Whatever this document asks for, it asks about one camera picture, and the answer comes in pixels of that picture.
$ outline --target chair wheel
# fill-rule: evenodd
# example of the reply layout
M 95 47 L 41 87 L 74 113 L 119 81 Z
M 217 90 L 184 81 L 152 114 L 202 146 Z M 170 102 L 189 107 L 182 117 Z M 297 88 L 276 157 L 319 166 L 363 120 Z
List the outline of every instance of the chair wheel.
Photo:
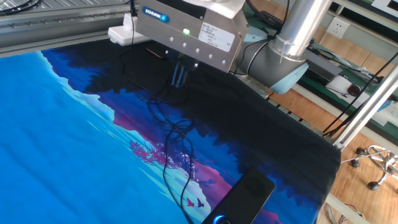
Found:
M 366 153 L 366 150 L 365 149 L 363 149 L 363 148 L 361 148 L 361 147 L 358 147 L 357 149 L 356 149 L 356 152 L 355 152 L 357 155 L 361 155 L 361 154 L 365 154 Z
M 353 166 L 354 168 L 358 168 L 359 167 L 359 161 L 358 160 L 352 160 L 351 161 L 351 166 Z
M 380 185 L 375 181 L 368 183 L 368 188 L 370 190 L 377 190 L 379 187 L 380 187 Z
M 395 170 L 391 169 L 390 167 L 387 168 L 388 173 L 390 173 L 391 175 L 394 175 L 396 173 Z

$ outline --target green led light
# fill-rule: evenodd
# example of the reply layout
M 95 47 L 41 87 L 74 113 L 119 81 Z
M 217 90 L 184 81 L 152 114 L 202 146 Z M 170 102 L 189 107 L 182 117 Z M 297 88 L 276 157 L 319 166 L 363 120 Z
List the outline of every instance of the green led light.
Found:
M 188 35 L 189 33 L 191 33 L 191 31 L 189 31 L 187 28 L 183 29 L 182 32 L 184 32 L 184 34 L 187 34 L 187 35 Z

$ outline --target metal shelf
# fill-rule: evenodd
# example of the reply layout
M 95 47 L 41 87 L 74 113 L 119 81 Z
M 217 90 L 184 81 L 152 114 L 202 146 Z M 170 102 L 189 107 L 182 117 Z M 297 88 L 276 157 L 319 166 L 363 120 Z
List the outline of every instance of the metal shelf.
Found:
M 351 11 L 354 11 L 362 16 L 365 16 L 365 17 L 373 20 L 374 22 L 377 22 L 381 25 L 384 25 L 384 26 L 398 32 L 398 23 L 391 21 L 390 19 L 387 19 L 383 16 L 380 16 L 379 14 L 377 14 L 375 12 L 367 10 L 367 9 L 365 9 L 355 3 L 347 1 L 347 0 L 333 0 L 333 2 L 345 7 Z

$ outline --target metal cylinder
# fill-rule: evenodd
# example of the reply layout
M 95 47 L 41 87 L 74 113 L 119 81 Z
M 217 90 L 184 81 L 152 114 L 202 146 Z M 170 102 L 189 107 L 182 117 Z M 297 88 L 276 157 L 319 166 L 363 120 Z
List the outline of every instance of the metal cylinder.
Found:
M 275 40 L 284 55 L 301 56 L 328 11 L 332 0 L 296 0 Z
M 359 133 L 365 124 L 378 111 L 380 106 L 391 96 L 398 87 L 398 66 L 383 79 L 379 88 L 367 100 L 355 117 L 347 124 L 344 131 L 337 137 L 334 145 L 343 150 Z

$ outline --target black cable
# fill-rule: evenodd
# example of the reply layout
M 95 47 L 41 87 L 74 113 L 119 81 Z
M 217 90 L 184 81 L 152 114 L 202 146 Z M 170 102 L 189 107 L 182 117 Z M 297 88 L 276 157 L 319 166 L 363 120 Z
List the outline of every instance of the black cable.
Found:
M 131 8 L 131 18 L 133 17 L 138 17 L 137 9 L 136 9 L 136 4 L 134 3 L 134 0 L 130 0 L 130 8 Z
M 361 96 L 361 94 L 365 91 L 365 89 L 371 84 L 371 82 L 398 56 L 398 52 L 392 56 L 392 58 L 386 62 L 386 64 L 383 65 L 373 76 L 372 78 L 367 82 L 367 84 L 362 88 L 362 90 L 359 92 L 358 96 L 354 98 L 354 100 L 344 109 L 343 112 L 332 122 L 329 124 L 327 128 L 323 131 L 324 133 L 328 131 L 328 129 L 334 125 L 350 108 L 351 106 L 356 102 L 356 100 Z
M 327 88 L 328 90 L 333 90 L 333 91 L 335 91 L 336 93 L 339 93 L 339 94 L 341 94 L 341 95 L 343 95 L 343 96 L 349 95 L 349 93 L 341 93 L 341 92 L 339 92 L 339 91 L 337 91 L 337 90 L 334 90 L 334 89 L 332 89 L 332 88 L 329 88 L 329 87 L 325 87 L 325 88 Z
M 27 5 L 29 5 L 30 3 L 32 3 L 32 1 L 33 1 L 33 0 L 28 0 L 27 2 L 25 2 L 25 3 L 23 3 L 23 4 L 20 4 L 20 5 L 18 5 L 18 6 L 15 6 L 15 7 L 9 8 L 9 9 L 2 10 L 2 11 L 0 11 L 0 13 L 3 14 L 3 13 L 5 13 L 5 12 L 12 12 L 12 11 L 14 11 L 14 10 L 19 10 L 20 8 L 23 8 L 23 7 L 27 6 Z
M 133 35 L 132 35 L 132 40 L 131 40 L 131 46 L 132 46 L 132 44 L 134 43 L 134 33 L 135 33 L 134 21 L 133 21 L 132 18 L 134 17 L 134 12 L 136 12 L 136 11 L 135 11 L 135 7 L 134 7 L 133 5 L 134 5 L 134 2 L 131 1 L 131 9 L 132 9 L 132 10 L 131 10 L 131 20 L 132 20 L 132 25 L 133 25 Z M 161 123 L 166 124 L 167 126 L 170 126 L 170 127 L 171 127 L 171 130 L 170 130 L 169 134 L 166 136 L 166 140 L 165 140 L 165 152 L 164 152 L 164 153 L 165 153 L 165 165 L 164 165 L 164 169 L 163 169 L 163 179 L 164 179 L 164 182 L 165 182 L 165 185 L 166 185 L 167 189 L 169 190 L 169 193 L 171 194 L 172 198 L 174 199 L 174 202 L 175 202 L 175 203 L 177 204 L 177 206 L 181 209 L 182 213 L 184 214 L 184 217 L 187 219 L 187 221 L 189 222 L 189 224 L 193 224 L 192 219 L 189 217 L 188 213 L 187 213 L 187 212 L 185 211 L 185 209 L 183 208 L 183 203 L 182 203 L 182 202 L 183 202 L 183 195 L 184 195 L 185 189 L 187 188 L 188 183 L 190 182 L 190 180 L 191 180 L 191 178 L 192 178 L 193 144 L 192 144 L 191 140 L 189 140 L 189 138 L 187 138 L 187 136 L 177 127 L 177 125 L 178 125 L 179 123 L 186 122 L 186 121 L 188 121 L 188 120 L 182 120 L 182 121 L 179 121 L 179 122 L 177 122 L 177 123 L 172 123 L 172 122 L 168 119 L 168 117 L 166 117 L 166 115 L 164 115 L 164 112 L 163 112 L 162 109 L 160 108 L 160 104 L 159 104 L 159 103 L 165 103 L 165 104 L 168 104 L 168 105 L 177 105 L 177 104 L 185 103 L 185 102 L 188 100 L 189 96 L 188 96 L 188 98 L 187 98 L 186 100 L 184 100 L 183 102 L 179 102 L 179 103 L 169 103 L 169 102 L 166 102 L 166 101 L 165 101 L 168 92 L 166 93 L 164 99 L 159 99 L 159 98 L 158 98 L 158 95 L 161 94 L 165 89 L 168 90 L 168 87 L 169 87 L 169 86 L 168 86 L 168 82 L 166 82 L 166 86 L 162 87 L 155 95 L 151 95 L 151 94 L 149 93 L 149 91 L 148 91 L 145 87 L 141 86 L 140 84 L 138 84 L 138 83 L 136 83 L 135 81 L 133 81 L 133 80 L 131 80 L 130 78 L 128 78 L 128 77 L 126 76 L 126 74 L 125 74 L 126 64 L 123 62 L 123 56 L 125 56 L 127 53 L 129 53 L 129 52 L 131 51 L 131 46 L 129 47 L 129 49 L 128 49 L 127 51 L 125 51 L 124 53 L 122 53 L 122 54 L 119 56 L 119 60 L 121 61 L 122 66 L 123 66 L 123 67 L 122 67 L 123 76 L 124 76 L 124 78 L 126 78 L 129 82 L 131 82 L 131 83 L 134 84 L 135 86 L 138 86 L 140 89 L 144 90 L 144 91 L 150 96 L 149 100 L 145 100 L 145 99 L 143 99 L 143 97 L 141 97 L 136 91 L 133 91 L 134 94 L 138 97 L 138 99 L 140 99 L 142 102 L 144 102 L 144 103 L 147 104 L 147 108 L 148 108 L 148 110 L 149 110 L 149 113 L 150 113 L 156 120 L 158 120 L 158 121 L 160 121 Z M 157 105 L 157 109 L 159 110 L 159 113 L 162 115 L 162 117 L 163 117 L 165 120 L 163 120 L 163 119 L 161 119 L 160 117 L 158 117 L 158 116 L 151 110 L 150 105 Z M 182 190 L 181 197 L 180 197 L 180 203 L 177 202 L 177 199 L 175 198 L 173 192 L 172 192 L 171 189 L 170 189 L 170 185 L 169 185 L 169 183 L 167 182 L 167 179 L 165 178 L 165 170 L 166 170 L 167 164 L 168 164 L 168 162 L 169 162 L 169 155 L 168 155 L 169 139 L 170 139 L 170 137 L 171 137 L 171 135 L 172 135 L 172 133 L 173 133 L 174 131 L 177 131 L 178 134 L 182 136 L 182 143 L 183 143 L 183 141 L 186 139 L 186 140 L 189 142 L 190 147 L 191 147 L 191 154 L 190 154 L 190 161 L 189 161 L 189 163 L 190 163 L 190 165 L 189 165 L 189 166 L 190 166 L 189 176 L 188 176 L 188 180 L 187 180 L 187 182 L 185 183 L 184 188 L 183 188 L 183 190 Z
M 282 27 L 285 25 L 285 22 L 287 19 L 287 14 L 289 13 L 289 6 L 290 6 L 290 0 L 287 0 L 287 8 L 286 8 L 284 22 L 282 23 Z M 281 30 L 282 30 L 282 28 L 280 28 L 280 30 L 278 30 L 275 35 L 280 34 Z
M 33 0 L 29 0 L 28 2 L 26 2 L 25 4 L 25 6 L 27 6 L 28 4 L 30 4 L 31 2 L 32 2 Z M 2 14 L 2 16 L 10 16 L 10 15 L 14 15 L 14 14 L 17 14 L 17 13 L 20 13 L 20 12 L 25 12 L 25 11 L 28 11 L 29 9 L 32 9 L 32 8 L 34 8 L 34 7 L 37 7 L 40 3 L 42 2 L 42 0 L 37 0 L 34 4 L 31 4 L 30 6 L 28 6 L 28 7 L 23 7 L 23 8 L 19 8 L 18 6 L 17 7 L 14 7 L 13 9 L 14 10 L 11 10 L 11 9 L 6 9 L 6 10 L 3 10 L 3 11 L 1 11 L 0 12 L 0 14 Z
M 268 95 L 267 99 L 269 99 L 270 97 L 272 97 L 274 93 L 275 93 L 275 91 L 273 91 L 270 95 Z
M 358 70 L 358 69 L 355 69 L 355 68 L 353 68 L 353 67 L 350 67 L 350 66 L 344 64 L 343 62 L 340 62 L 339 60 L 336 60 L 336 55 L 334 55 L 332 52 L 329 52 L 329 51 L 323 50 L 323 49 L 315 49 L 315 51 L 316 51 L 316 52 L 314 52 L 314 53 L 321 55 L 323 58 L 325 58 L 325 59 L 327 59 L 327 60 L 332 60 L 332 61 L 334 61 L 334 62 L 336 62 L 336 63 L 339 63 L 340 65 L 342 65 L 342 66 L 344 66 L 344 67 L 350 69 L 350 70 L 353 70 L 353 71 L 355 71 L 355 72 L 362 73 L 362 71 L 360 71 L 360 70 Z
M 254 6 L 254 4 L 251 2 L 251 0 L 246 0 L 246 3 L 248 4 L 248 6 L 250 7 L 250 9 L 254 12 L 254 14 L 255 14 L 257 17 L 259 17 L 259 18 L 262 19 L 263 21 L 266 21 L 266 20 L 267 20 L 267 18 L 265 18 L 265 17 L 261 14 L 261 12 L 259 12 L 259 11 L 257 10 L 257 8 Z M 283 23 L 282 23 L 282 27 L 285 25 L 286 18 L 287 18 L 287 14 L 289 13 L 289 6 L 290 6 L 290 0 L 287 0 L 287 8 L 286 8 L 286 13 L 285 13 L 285 18 L 284 18 L 284 21 L 283 21 Z M 276 34 L 279 34 L 281 30 L 282 30 L 282 28 L 280 28 L 280 29 L 276 32 Z
M 238 68 L 241 66 L 241 64 L 242 64 L 242 62 L 243 62 L 243 60 L 244 60 L 244 53 L 246 52 L 246 49 L 247 49 L 248 47 L 250 47 L 250 46 L 256 44 L 256 43 L 261 42 L 261 41 L 263 41 L 263 40 L 259 40 L 259 41 L 256 41 L 256 42 L 254 42 L 254 43 L 251 43 L 251 44 L 247 45 L 247 46 L 243 49 L 242 60 L 241 60 L 241 62 L 239 62 L 239 64 L 236 64 L 236 68 L 235 68 L 235 71 L 234 71 L 234 75 L 236 75 L 236 71 L 237 71 Z

